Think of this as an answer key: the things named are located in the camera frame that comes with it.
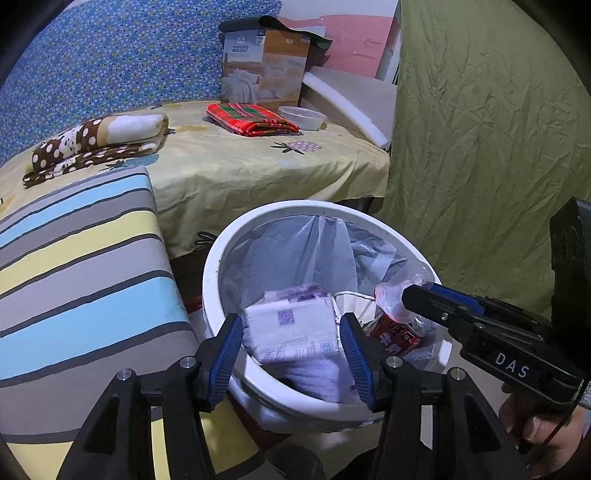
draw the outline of blue gripper pad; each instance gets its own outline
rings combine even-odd
[[[203,341],[195,354],[200,362],[197,398],[204,411],[212,411],[228,389],[232,369],[242,345],[244,326],[242,319],[229,315],[219,333]]]
[[[382,360],[388,353],[378,339],[366,337],[353,313],[340,320],[340,343],[355,380],[359,398],[375,412],[389,404],[391,382],[383,374]]]

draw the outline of red plaid towel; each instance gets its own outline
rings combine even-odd
[[[228,130],[246,137],[300,132],[297,125],[258,105],[213,103],[207,107],[207,115]]]

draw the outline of yellow bedsheet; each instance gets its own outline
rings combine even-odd
[[[21,179],[33,148],[16,155],[0,168],[0,218],[103,169],[145,165],[168,254],[176,258],[194,250],[197,232],[219,233],[260,205],[384,196],[388,155],[343,127],[327,124],[323,130],[300,136],[240,137],[203,120],[209,103],[146,109],[168,115],[175,130],[154,155],[91,166],[27,190]]]

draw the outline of polka dot blanket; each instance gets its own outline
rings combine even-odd
[[[25,188],[107,161],[150,155],[162,144],[166,115],[113,115],[93,118],[41,142],[33,150]]]

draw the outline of green fabric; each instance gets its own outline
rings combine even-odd
[[[378,217],[444,284],[548,315],[550,217],[591,199],[591,98],[511,0],[402,0],[396,128]]]

